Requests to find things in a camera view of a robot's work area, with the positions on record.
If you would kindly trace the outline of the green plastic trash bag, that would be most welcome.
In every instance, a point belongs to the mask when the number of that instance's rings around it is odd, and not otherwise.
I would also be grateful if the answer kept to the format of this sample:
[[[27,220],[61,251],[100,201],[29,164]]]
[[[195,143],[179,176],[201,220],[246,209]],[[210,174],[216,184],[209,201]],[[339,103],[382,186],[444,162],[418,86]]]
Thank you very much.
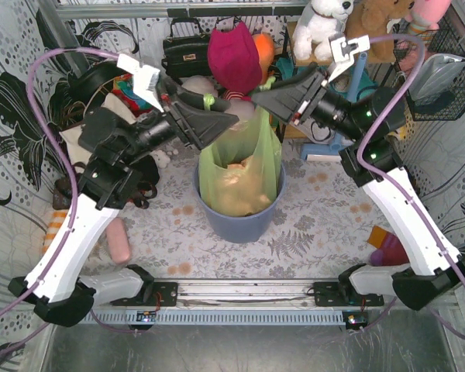
[[[198,186],[212,211],[245,217],[262,212],[278,196],[281,143],[266,110],[239,98],[228,103],[226,113],[238,121],[201,151]]]

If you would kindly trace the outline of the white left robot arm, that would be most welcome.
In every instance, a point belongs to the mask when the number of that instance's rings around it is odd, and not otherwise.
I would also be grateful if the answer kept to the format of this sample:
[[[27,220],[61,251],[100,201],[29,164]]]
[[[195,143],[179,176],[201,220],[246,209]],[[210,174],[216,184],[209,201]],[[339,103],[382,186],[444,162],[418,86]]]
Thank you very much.
[[[135,264],[95,277],[82,276],[81,269],[99,236],[139,190],[142,173],[133,162],[175,138],[201,150],[239,119],[228,112],[228,101],[188,91],[167,77],[157,85],[157,101],[161,110],[133,124],[104,107],[85,115],[78,142],[91,157],[84,173],[74,177],[67,218],[34,269],[9,283],[43,321],[71,327],[97,305],[160,299],[153,276]]]

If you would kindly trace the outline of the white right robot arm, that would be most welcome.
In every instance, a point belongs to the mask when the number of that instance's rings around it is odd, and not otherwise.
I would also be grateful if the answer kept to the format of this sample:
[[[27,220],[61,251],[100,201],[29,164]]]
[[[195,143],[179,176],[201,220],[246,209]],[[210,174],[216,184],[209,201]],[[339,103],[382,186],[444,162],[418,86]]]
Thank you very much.
[[[407,264],[360,265],[343,272],[344,294],[390,295],[420,310],[465,277],[465,256],[441,233],[415,193],[400,157],[387,139],[405,124],[404,102],[379,87],[350,102],[330,90],[325,74],[311,64],[293,78],[253,93],[255,104],[286,124],[313,119],[353,141],[340,150],[341,164],[381,210],[408,257]]]

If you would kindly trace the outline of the magenta cloth bag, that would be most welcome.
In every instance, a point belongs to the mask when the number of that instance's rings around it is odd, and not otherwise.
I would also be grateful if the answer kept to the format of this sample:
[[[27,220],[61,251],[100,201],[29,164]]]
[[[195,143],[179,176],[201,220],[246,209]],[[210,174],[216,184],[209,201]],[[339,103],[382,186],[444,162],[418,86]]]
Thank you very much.
[[[207,58],[213,77],[227,90],[246,95],[262,80],[257,47],[244,22],[226,32],[213,29]]]

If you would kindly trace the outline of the cream canvas tote bag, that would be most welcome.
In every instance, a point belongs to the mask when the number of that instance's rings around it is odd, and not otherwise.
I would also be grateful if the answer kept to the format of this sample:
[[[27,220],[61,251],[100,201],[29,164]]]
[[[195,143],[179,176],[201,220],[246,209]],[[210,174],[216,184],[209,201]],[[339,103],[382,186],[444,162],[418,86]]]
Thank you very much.
[[[113,93],[108,93],[101,105],[101,109],[109,110],[114,116],[122,121],[126,121],[130,125],[136,122],[136,117],[131,113],[127,104]],[[88,129],[97,129],[98,131],[105,131],[105,128],[112,122],[111,115],[107,112],[102,112],[100,115],[96,114],[94,118],[88,119]],[[76,124],[69,129],[60,133],[61,138],[67,144],[67,153],[72,164],[83,163],[86,165],[92,154],[91,150],[84,149],[78,140],[82,134],[82,124]]]

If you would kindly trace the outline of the blue plastic trash bin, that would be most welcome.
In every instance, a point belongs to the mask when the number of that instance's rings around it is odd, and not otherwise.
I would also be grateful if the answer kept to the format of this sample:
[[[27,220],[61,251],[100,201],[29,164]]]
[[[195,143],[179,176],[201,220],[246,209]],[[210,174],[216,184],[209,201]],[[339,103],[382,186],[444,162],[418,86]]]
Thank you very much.
[[[205,216],[214,233],[229,243],[253,243],[256,242],[268,229],[273,221],[275,208],[282,199],[287,189],[287,177],[285,167],[281,165],[277,186],[277,197],[274,202],[262,212],[243,217],[231,217],[222,215],[209,208],[202,200],[199,188],[199,166],[193,170],[192,184],[199,205],[204,209]]]

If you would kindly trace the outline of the brown patterned leather bag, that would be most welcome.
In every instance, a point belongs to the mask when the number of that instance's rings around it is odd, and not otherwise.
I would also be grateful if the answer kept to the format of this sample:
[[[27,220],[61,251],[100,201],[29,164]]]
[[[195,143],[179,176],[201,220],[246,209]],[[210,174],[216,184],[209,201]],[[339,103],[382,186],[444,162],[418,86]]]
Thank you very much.
[[[157,196],[156,187],[143,182],[143,188],[135,192],[129,199],[137,208],[149,208],[149,200]],[[66,210],[71,206],[72,189],[69,177],[62,177],[55,181],[53,190],[52,206],[54,210]]]

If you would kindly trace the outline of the teal folded cloth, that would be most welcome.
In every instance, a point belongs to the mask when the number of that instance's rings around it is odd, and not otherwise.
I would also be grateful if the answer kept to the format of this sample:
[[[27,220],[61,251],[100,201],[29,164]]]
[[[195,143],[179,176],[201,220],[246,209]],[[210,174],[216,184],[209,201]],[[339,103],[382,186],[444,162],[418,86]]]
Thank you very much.
[[[291,60],[286,57],[280,57],[275,63],[275,67],[279,70],[279,73],[281,74],[281,80],[287,80],[288,78],[291,78],[292,76],[295,75],[293,74],[293,64]],[[351,77],[351,82],[352,82],[353,72],[354,72],[354,67],[351,67],[349,70],[345,71],[343,74],[348,74]],[[358,102],[360,99],[365,98],[368,95],[371,95],[377,89],[377,87],[378,87],[378,83],[376,81],[371,80],[367,71],[363,70],[361,77],[360,77],[360,81],[357,85],[355,102]],[[336,93],[346,98],[348,95],[348,92],[342,93],[342,94],[338,92]]]

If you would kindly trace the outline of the grey checked plush ball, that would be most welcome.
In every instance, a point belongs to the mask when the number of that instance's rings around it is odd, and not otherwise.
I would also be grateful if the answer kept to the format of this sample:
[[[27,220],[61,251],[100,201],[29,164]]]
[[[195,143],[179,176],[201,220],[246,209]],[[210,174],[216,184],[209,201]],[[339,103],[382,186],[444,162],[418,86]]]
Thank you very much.
[[[338,76],[332,83],[332,89],[340,94],[347,93],[351,84],[351,77],[348,74]]]

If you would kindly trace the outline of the white fluffy plush dog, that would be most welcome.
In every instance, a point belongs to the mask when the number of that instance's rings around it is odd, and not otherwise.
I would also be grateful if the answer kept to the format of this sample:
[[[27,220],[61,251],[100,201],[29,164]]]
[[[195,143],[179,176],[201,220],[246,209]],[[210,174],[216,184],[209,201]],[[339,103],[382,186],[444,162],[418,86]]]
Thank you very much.
[[[216,98],[219,96],[219,93],[213,82],[208,77],[201,75],[195,75],[187,78],[183,82],[182,87],[188,91],[192,91],[200,95],[210,94]]]

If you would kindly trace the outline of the black leather handbag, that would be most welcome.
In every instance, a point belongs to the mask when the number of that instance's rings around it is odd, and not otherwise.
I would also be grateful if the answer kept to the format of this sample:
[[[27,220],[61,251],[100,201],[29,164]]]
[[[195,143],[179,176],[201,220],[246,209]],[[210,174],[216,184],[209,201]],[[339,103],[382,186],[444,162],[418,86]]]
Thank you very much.
[[[194,23],[198,33],[193,36],[176,37],[173,27],[178,23]],[[208,65],[210,35],[205,33],[196,18],[174,18],[170,23],[170,35],[162,42],[164,58],[161,60],[167,76],[178,81],[199,75],[212,76]]]

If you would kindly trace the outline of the red folded cloth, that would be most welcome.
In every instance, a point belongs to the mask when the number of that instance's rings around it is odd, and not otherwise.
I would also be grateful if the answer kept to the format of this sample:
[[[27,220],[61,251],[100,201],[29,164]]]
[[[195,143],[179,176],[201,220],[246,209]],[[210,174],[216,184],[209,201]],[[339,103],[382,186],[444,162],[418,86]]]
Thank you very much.
[[[124,92],[119,94],[119,98],[124,102],[132,114],[135,117],[139,117],[143,114],[147,114],[153,111],[153,106],[143,100],[142,98],[137,97],[133,93],[126,95]]]

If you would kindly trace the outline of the white pink plush doll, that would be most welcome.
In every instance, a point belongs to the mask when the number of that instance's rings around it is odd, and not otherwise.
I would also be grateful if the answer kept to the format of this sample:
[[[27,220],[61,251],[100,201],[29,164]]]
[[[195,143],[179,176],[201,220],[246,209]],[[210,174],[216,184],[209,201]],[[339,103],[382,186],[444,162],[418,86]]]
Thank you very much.
[[[249,97],[241,92],[226,90],[222,98],[229,102],[225,113],[235,115],[240,122],[252,119],[255,107]]]

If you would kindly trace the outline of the orange plush toy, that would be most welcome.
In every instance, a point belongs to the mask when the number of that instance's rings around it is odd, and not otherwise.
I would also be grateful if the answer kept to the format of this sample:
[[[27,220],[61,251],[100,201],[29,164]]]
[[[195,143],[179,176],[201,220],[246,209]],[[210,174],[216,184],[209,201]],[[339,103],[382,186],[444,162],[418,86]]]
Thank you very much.
[[[259,56],[259,65],[262,71],[261,84],[267,81],[268,68],[274,60],[274,41],[267,33],[257,33],[253,35],[253,41]]]

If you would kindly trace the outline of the crumpled brown printed paper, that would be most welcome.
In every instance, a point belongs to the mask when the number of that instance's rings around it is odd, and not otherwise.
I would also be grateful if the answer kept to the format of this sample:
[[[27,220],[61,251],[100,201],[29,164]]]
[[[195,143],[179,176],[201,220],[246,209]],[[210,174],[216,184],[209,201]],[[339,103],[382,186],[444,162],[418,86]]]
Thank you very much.
[[[230,163],[226,167],[226,171],[228,174],[246,174],[250,168],[254,165],[255,160],[253,156],[249,156],[239,163]]]

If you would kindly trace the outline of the white grey plush dog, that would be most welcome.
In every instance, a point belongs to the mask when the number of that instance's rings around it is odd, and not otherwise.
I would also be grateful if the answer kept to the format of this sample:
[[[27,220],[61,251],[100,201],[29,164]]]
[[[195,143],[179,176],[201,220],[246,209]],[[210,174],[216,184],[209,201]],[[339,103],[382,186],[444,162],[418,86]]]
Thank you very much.
[[[353,12],[353,1],[311,0],[304,8],[293,33],[296,60],[330,61],[329,39],[342,36],[346,21]]]

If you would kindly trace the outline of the wooden metal shelf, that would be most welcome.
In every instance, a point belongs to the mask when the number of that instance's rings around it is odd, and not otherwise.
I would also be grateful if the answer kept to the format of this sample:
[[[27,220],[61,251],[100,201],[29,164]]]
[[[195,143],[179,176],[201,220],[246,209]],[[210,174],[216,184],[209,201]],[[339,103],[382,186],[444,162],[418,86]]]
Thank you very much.
[[[296,74],[298,70],[302,67],[307,67],[310,64],[317,64],[323,67],[328,67],[331,64],[331,60],[317,60],[313,55],[310,56],[307,60],[298,60],[292,53],[294,47],[294,32],[296,27],[296,22],[288,22],[286,26],[286,31],[284,32],[284,44],[282,50],[282,57],[287,57],[291,60],[293,64],[293,74]],[[396,61],[394,56],[387,57],[384,60],[379,60],[376,57],[370,57],[367,59],[367,64],[393,64]],[[305,138],[304,135],[299,129],[296,129],[292,126],[287,126],[285,124],[280,124],[277,128],[277,135],[280,141],[283,141],[284,138],[287,139],[302,139]]]

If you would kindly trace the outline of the brown teddy bear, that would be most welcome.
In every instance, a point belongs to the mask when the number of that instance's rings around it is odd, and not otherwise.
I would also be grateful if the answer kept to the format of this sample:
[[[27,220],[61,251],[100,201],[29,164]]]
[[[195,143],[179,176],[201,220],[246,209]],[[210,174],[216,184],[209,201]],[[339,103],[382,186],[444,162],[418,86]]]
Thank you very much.
[[[406,17],[413,5],[412,0],[366,0],[355,4],[346,21],[348,40],[368,35],[370,38],[388,34],[388,23]],[[367,51],[369,63],[391,63],[395,61],[394,41],[373,43]]]

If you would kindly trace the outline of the silver foil pouch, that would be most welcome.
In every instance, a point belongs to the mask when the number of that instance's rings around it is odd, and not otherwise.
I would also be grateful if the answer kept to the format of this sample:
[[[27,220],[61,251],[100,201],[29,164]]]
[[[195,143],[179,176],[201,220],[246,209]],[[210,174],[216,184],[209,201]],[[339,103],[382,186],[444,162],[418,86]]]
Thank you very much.
[[[450,53],[433,54],[421,66],[408,89],[412,100],[419,101],[445,91],[464,68],[465,57]]]

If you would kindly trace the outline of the pink plush toy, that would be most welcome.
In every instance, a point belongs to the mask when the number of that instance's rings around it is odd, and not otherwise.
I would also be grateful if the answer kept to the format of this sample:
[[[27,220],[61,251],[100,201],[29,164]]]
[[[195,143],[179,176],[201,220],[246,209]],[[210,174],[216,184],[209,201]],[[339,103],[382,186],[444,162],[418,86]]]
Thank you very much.
[[[408,22],[407,34],[420,36],[429,42],[439,29],[439,20],[446,14],[450,0],[416,0],[410,13],[405,17]]]

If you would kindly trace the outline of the pink cylindrical pillow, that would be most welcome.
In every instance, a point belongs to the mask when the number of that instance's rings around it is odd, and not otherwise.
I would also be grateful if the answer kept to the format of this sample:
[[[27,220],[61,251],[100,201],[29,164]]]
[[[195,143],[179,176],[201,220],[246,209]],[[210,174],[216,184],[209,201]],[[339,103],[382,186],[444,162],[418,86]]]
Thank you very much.
[[[131,258],[126,227],[121,218],[113,219],[105,229],[108,251],[115,264],[124,264]]]

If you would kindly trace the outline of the orange white checkered cloth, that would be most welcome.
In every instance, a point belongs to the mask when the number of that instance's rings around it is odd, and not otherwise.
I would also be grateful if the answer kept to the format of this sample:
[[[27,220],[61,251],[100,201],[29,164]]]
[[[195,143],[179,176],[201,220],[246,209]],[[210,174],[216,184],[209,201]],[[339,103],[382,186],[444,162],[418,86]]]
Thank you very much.
[[[45,253],[50,247],[53,239],[58,233],[60,227],[67,217],[68,210],[55,210],[46,229],[46,235],[43,238],[42,252]]]

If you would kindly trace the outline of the purple red plush toy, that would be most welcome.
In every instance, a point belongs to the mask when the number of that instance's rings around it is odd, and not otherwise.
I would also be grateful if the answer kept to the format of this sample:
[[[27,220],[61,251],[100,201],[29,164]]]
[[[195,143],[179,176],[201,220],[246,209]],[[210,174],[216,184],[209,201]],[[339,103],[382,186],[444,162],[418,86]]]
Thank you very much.
[[[408,264],[409,259],[401,241],[392,232],[374,226],[367,242],[375,248],[370,255],[370,264],[375,267]]]

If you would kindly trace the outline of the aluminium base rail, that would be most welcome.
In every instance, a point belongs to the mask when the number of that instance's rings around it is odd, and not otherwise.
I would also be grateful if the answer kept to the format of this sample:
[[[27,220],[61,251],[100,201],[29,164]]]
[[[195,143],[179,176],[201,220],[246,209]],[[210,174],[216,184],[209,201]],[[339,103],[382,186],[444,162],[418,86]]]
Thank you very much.
[[[81,324],[151,326],[342,326],[384,307],[375,294],[345,298],[337,280],[160,279],[146,302],[120,299],[94,307]]]

